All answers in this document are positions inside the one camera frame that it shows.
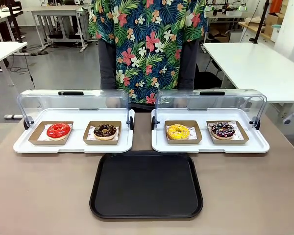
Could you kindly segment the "person's right hand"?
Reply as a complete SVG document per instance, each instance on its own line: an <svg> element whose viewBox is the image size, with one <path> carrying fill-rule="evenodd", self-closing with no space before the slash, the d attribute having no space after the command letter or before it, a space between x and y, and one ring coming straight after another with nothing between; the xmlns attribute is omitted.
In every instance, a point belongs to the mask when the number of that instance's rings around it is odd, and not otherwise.
<svg viewBox="0 0 294 235"><path fill-rule="evenodd" d="M108 97L106 98L107 108L119 108L121 106L120 99L118 97Z"/></svg>

